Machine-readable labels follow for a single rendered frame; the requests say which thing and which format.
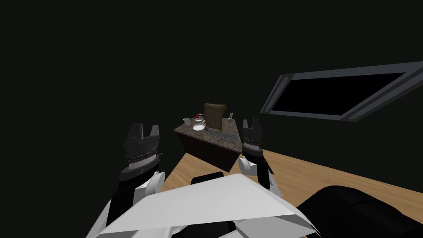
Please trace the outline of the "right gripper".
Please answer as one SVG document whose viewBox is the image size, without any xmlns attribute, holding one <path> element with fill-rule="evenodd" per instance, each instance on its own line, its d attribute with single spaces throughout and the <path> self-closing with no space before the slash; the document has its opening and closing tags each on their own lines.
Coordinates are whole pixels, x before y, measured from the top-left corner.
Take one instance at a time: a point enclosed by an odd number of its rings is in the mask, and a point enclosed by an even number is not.
<svg viewBox="0 0 423 238">
<path fill-rule="evenodd" d="M 248 120 L 243 120 L 243 139 L 246 144 L 260 144 L 263 134 L 261 129 L 260 119 L 258 117 L 253 117 L 252 128 L 249 128 Z"/>
</svg>

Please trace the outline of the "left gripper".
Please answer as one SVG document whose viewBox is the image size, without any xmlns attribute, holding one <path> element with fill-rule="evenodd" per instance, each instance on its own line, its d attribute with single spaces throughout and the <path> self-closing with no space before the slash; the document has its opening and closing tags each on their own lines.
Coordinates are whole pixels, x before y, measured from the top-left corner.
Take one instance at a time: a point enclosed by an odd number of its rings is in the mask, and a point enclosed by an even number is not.
<svg viewBox="0 0 423 238">
<path fill-rule="evenodd" d="M 124 142 L 125 158 L 137 158 L 156 152 L 160 138 L 158 125 L 152 126 L 150 136 L 143 137 L 143 124 L 131 124 Z"/>
</svg>

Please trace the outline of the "grey keyboard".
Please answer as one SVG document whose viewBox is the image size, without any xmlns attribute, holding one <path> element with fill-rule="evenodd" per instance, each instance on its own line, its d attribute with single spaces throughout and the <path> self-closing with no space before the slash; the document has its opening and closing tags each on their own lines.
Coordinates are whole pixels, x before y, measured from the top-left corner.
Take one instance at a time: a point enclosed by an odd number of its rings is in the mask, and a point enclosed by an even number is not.
<svg viewBox="0 0 423 238">
<path fill-rule="evenodd" d="M 234 144 L 236 144 L 238 142 L 238 136 L 234 135 L 234 134 L 229 134 L 229 133 L 225 133 L 225 132 L 217 131 L 217 130 L 213 130 L 213 129 L 208 129 L 207 134 L 209 136 L 217 137 L 219 139 L 222 139 L 222 140 L 234 143 Z"/>
</svg>

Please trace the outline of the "brown chair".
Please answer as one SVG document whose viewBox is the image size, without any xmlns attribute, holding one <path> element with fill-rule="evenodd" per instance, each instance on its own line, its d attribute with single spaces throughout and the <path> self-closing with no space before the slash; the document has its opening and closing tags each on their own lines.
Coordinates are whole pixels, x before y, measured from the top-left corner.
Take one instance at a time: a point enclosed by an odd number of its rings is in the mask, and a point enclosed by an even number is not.
<svg viewBox="0 0 423 238">
<path fill-rule="evenodd" d="M 204 120 L 206 130 L 213 129 L 222 131 L 222 118 L 227 109 L 227 105 L 204 104 Z"/>
</svg>

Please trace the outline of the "dark brown desk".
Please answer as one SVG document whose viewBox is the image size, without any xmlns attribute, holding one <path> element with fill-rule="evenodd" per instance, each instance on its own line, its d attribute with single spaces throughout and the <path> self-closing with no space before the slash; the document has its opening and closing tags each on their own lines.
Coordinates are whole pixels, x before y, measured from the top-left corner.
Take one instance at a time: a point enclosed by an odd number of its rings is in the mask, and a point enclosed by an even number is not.
<svg viewBox="0 0 423 238">
<path fill-rule="evenodd" d="M 229 172 L 242 153 L 242 142 L 235 120 L 222 118 L 224 133 L 235 135 L 236 142 L 209 135 L 204 129 L 193 127 L 202 120 L 190 119 L 190 125 L 183 123 L 174 129 L 186 153 L 201 159 L 221 170 Z"/>
</svg>

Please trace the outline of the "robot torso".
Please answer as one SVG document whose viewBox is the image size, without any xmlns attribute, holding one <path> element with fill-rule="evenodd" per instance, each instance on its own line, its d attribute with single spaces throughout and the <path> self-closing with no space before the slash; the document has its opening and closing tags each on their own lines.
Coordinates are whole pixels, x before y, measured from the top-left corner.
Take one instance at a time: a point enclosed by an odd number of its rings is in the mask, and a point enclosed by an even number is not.
<svg viewBox="0 0 423 238">
<path fill-rule="evenodd" d="M 317 228 L 293 205 L 242 174 L 138 201 L 94 238 L 171 238 L 189 225 L 233 221 L 223 238 L 301 238 Z"/>
</svg>

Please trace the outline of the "grey framed dark window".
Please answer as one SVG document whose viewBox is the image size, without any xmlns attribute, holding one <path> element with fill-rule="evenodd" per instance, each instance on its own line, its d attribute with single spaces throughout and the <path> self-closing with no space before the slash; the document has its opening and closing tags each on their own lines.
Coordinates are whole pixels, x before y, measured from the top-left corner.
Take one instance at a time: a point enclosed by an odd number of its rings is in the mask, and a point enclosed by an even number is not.
<svg viewBox="0 0 423 238">
<path fill-rule="evenodd" d="M 423 61 L 280 75 L 261 113 L 356 122 L 423 85 Z"/>
</svg>

